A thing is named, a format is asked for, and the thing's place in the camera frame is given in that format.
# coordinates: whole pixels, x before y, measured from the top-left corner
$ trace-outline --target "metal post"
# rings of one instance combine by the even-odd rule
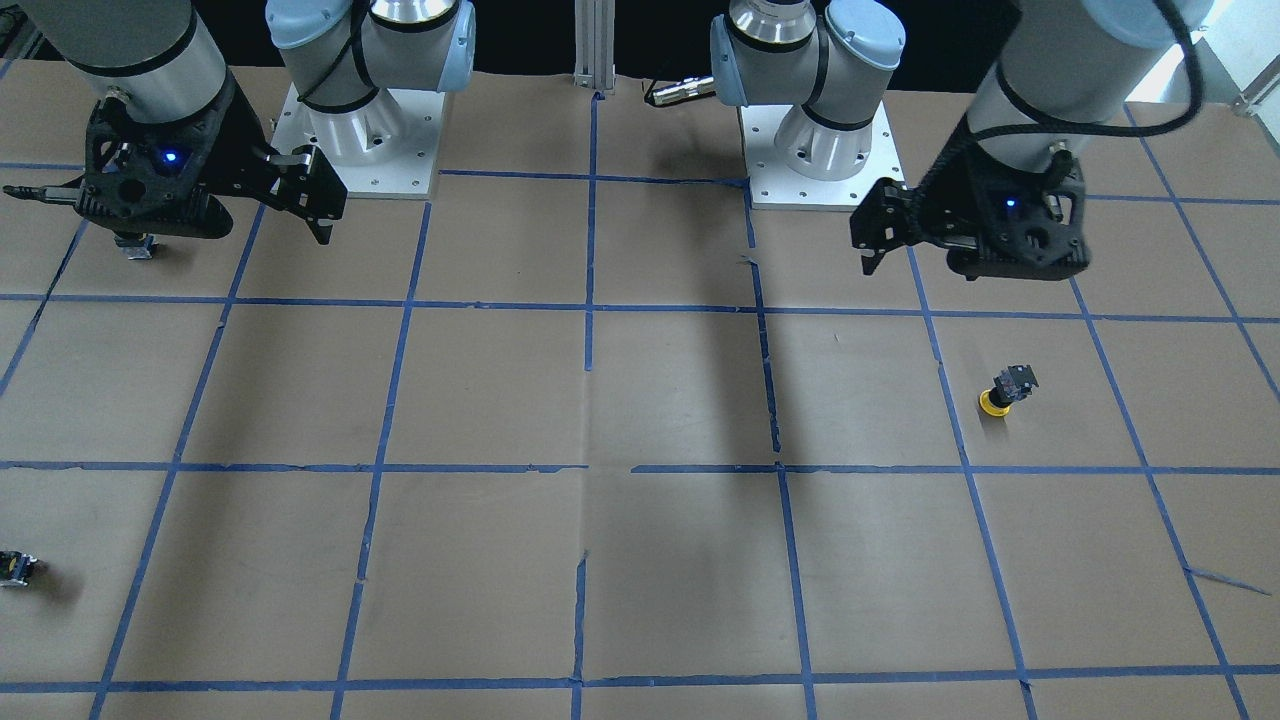
[[[1252,118],[1258,114],[1258,105],[1266,100],[1267,95],[1271,94],[1280,86],[1280,55],[1276,55],[1275,60],[1271,60],[1258,77],[1253,78],[1249,87],[1240,91],[1240,96],[1231,102],[1231,111],[1242,118]]]
[[[613,3],[575,0],[577,63],[573,82],[602,92],[613,92]]]

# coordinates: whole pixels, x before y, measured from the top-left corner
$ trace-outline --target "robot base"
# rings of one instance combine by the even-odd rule
[[[751,178],[751,205],[762,210],[844,210],[858,208],[879,178],[902,181],[902,163],[881,104],[872,120],[872,151],[863,169],[844,181],[818,181],[787,167],[773,137],[790,105],[754,105],[741,109],[742,151]]]
[[[343,165],[334,160],[333,168],[347,186],[348,197],[428,200],[435,179],[448,94],[425,90],[389,92],[399,104],[407,128],[404,137],[397,141],[396,155],[372,165]],[[311,136],[303,127],[302,110],[298,90],[291,85],[271,137],[271,145],[282,152],[311,143]]]

